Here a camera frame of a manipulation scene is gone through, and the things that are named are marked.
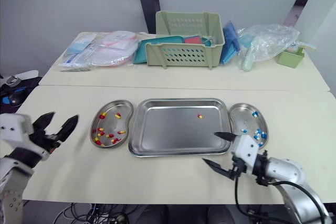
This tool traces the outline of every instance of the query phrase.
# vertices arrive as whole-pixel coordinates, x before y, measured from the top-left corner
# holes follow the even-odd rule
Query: table
[[[140,35],[140,39],[154,37]],[[213,70],[205,67],[147,66],[98,67],[89,72],[60,72],[56,60],[40,85],[102,86],[137,88],[180,88],[221,90],[329,91],[317,68],[306,54],[295,69],[276,63],[277,57],[258,62],[250,72],[242,72],[231,61]]]
[[[336,99],[329,92],[193,90],[39,86],[18,113],[32,120],[55,111],[47,133],[79,114],[70,138],[35,168],[25,199],[115,204],[234,204],[234,182],[212,171],[202,156],[139,158],[127,143],[101,149],[89,141],[89,127],[106,103],[126,99],[134,108],[148,98],[219,98],[229,109],[247,102],[257,107],[269,128],[269,156],[299,162],[323,202],[336,201]],[[0,142],[1,156],[10,147]],[[231,168],[229,153],[207,158]],[[245,174],[239,183],[241,204],[281,204],[275,188],[263,187]]]

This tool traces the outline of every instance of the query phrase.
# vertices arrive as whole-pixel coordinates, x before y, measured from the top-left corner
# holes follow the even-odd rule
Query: capsule
[[[114,138],[114,139],[111,140],[112,144],[115,144],[118,141],[119,141],[119,139],[117,139],[117,138]]]

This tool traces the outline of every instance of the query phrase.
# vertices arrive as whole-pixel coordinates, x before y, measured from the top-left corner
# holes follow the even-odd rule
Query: green container
[[[163,36],[193,36],[213,38],[211,46],[204,44],[146,44],[149,66],[216,67],[225,43],[222,23],[216,13],[156,13],[156,34]]]
[[[304,56],[305,53],[303,52],[303,48],[301,47],[296,53],[283,51],[279,54],[278,64],[290,68],[296,68],[300,61],[304,58]]]

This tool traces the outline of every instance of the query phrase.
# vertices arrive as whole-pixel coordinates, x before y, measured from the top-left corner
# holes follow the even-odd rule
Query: metal tray
[[[100,119],[99,115],[102,112],[106,112],[104,119]],[[117,119],[114,115],[116,113],[121,114],[121,118]],[[94,117],[91,124],[90,139],[91,143],[99,148],[111,148],[121,145],[127,138],[129,132],[129,122],[133,114],[133,105],[126,100],[118,100],[110,102],[104,105]],[[100,131],[97,131],[97,128],[104,129],[104,135],[98,136]],[[126,131],[124,134],[118,134],[118,131]],[[113,134],[114,137],[107,138],[107,134]],[[95,143],[94,139],[98,137],[99,141],[105,146],[101,146]],[[118,138],[121,140],[115,144],[111,143],[113,138]]]
[[[252,115],[255,111],[258,112],[257,117]],[[258,144],[263,143],[259,149],[266,145],[269,138],[268,127],[264,117],[257,108],[247,103],[236,103],[230,108],[229,116],[232,133],[236,135],[247,134],[253,138],[257,128],[259,128],[261,132],[266,133],[266,138],[259,136],[260,139],[256,140],[256,142]],[[242,129],[247,129],[247,133],[243,133]]]
[[[225,153],[230,142],[218,131],[231,132],[219,99],[148,99],[135,114],[129,150],[141,157]]]

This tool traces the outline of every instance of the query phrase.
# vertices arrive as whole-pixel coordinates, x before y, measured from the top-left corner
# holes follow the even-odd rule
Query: robotic arm
[[[292,220],[298,224],[331,223],[319,196],[308,185],[302,167],[289,159],[267,158],[267,151],[258,154],[259,147],[249,135],[237,136],[217,132],[215,135],[232,142],[233,168],[224,170],[215,162],[203,159],[215,172],[236,180],[241,173],[257,176],[263,186],[274,185],[280,191]]]
[[[78,116],[69,118],[57,134],[46,135],[54,112],[40,116],[33,124],[20,114],[0,115],[1,139],[14,150],[0,158],[0,223],[22,222],[22,193],[33,168],[64,142],[75,129]]]

